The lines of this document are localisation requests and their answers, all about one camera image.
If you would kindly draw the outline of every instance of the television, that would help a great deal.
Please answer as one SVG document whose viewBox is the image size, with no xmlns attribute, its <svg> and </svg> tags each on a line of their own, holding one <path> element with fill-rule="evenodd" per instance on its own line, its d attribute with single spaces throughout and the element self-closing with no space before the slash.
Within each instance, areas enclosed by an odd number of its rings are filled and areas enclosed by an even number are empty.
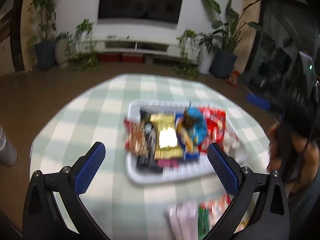
<svg viewBox="0 0 320 240">
<path fill-rule="evenodd" d="M 177 24 L 182 0 L 100 0 L 98 19 L 134 18 Z"/>
</svg>

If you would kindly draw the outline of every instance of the gray cup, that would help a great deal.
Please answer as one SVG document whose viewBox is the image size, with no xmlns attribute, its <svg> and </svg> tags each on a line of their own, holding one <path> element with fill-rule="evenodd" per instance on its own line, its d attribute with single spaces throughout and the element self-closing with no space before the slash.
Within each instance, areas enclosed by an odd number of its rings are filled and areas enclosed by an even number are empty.
<svg viewBox="0 0 320 240">
<path fill-rule="evenodd" d="M 8 166 L 13 166 L 17 162 L 17 150 L 7 140 L 3 128 L 0 126 L 0 161 Z"/>
</svg>

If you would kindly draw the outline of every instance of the metal bolt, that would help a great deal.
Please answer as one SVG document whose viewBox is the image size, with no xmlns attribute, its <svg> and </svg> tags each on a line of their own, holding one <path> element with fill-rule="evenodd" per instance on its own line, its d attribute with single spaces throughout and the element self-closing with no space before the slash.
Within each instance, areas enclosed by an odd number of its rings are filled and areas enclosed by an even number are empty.
<svg viewBox="0 0 320 240">
<path fill-rule="evenodd" d="M 63 172 L 63 173 L 68 173 L 70 170 L 71 170 L 71 169 L 70 169 L 69 166 L 65 166 L 65 167 L 62 168 L 62 172 Z"/>
<path fill-rule="evenodd" d="M 279 172 L 278 171 L 272 171 L 272 175 L 275 177 L 279 177 Z"/>
<path fill-rule="evenodd" d="M 33 176 L 35 176 L 35 177 L 38 177 L 40 175 L 40 171 L 38 170 L 38 171 L 35 171 L 34 173 L 33 173 Z"/>
<path fill-rule="evenodd" d="M 245 174 L 248 174 L 248 173 L 250 173 L 250 168 L 249 167 L 243 167 L 242 168 L 242 171 L 245 173 Z"/>
</svg>

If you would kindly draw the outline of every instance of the brown floor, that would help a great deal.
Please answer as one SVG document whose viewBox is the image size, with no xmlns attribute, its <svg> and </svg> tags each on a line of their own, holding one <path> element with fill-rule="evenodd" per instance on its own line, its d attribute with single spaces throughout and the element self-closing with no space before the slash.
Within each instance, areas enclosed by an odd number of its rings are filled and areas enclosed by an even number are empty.
<svg viewBox="0 0 320 240">
<path fill-rule="evenodd" d="M 65 104 L 87 89 L 123 73 L 183 78 L 172 67 L 130 63 L 101 64 L 92 72 L 54 68 L 0 78 L 0 125 L 18 150 L 18 161 L 13 167 L 0 164 L 0 210 L 19 230 L 29 183 L 29 152 L 33 139 Z M 235 89 L 213 76 L 201 75 L 198 81 L 241 106 L 264 130 L 274 123 L 272 116 L 245 102 L 248 91 L 243 86 Z"/>
</svg>

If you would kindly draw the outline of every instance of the green and white checkered tablecloth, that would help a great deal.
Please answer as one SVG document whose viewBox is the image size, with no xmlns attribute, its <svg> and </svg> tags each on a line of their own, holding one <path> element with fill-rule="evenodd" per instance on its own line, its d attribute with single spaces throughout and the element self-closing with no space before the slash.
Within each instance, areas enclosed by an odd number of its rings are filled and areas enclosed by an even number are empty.
<svg viewBox="0 0 320 240">
<path fill-rule="evenodd" d="M 188 200 L 220 196 L 224 189 L 216 175 L 160 185 L 136 185 L 125 171 L 127 137 L 123 120 L 136 99 L 209 103 L 226 110 L 249 155 L 246 163 L 265 172 L 268 139 L 260 125 L 223 95 L 198 82 L 152 75 L 120 75 L 86 91 L 63 109 L 33 141 L 30 176 L 35 170 L 58 172 L 84 155 L 96 141 L 106 158 L 87 192 L 80 196 L 97 224 L 111 239 L 172 239 L 165 210 Z M 59 195 L 58 206 L 75 230 Z"/>
</svg>

